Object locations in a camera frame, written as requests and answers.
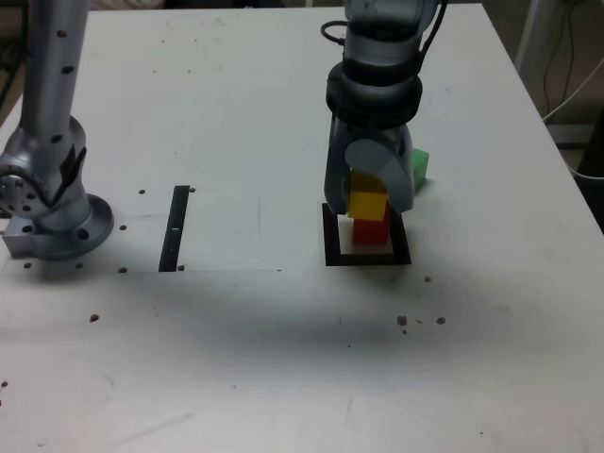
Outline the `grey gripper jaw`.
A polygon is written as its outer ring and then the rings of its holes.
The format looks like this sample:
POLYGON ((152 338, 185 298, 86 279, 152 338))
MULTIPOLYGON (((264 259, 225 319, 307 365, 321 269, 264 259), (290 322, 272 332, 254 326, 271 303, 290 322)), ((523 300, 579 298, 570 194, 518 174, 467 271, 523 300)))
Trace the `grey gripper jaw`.
POLYGON ((324 195, 333 213, 346 214, 349 201, 350 167, 345 161, 345 150, 352 141, 346 123, 332 120, 329 133, 324 195))
POLYGON ((347 146, 345 162, 357 172, 378 179, 397 213, 414 204, 411 134, 407 126, 381 131, 376 138, 359 139, 347 146))

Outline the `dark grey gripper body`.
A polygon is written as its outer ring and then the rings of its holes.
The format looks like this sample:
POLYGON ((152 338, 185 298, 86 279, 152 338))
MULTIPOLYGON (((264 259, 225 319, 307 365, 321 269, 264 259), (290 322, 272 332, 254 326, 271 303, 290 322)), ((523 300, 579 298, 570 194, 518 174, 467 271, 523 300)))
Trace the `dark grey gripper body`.
POLYGON ((346 142, 368 139, 385 143, 402 143, 409 138, 409 128, 402 125, 389 129, 354 126, 336 116, 332 117, 332 138, 343 136, 346 142))

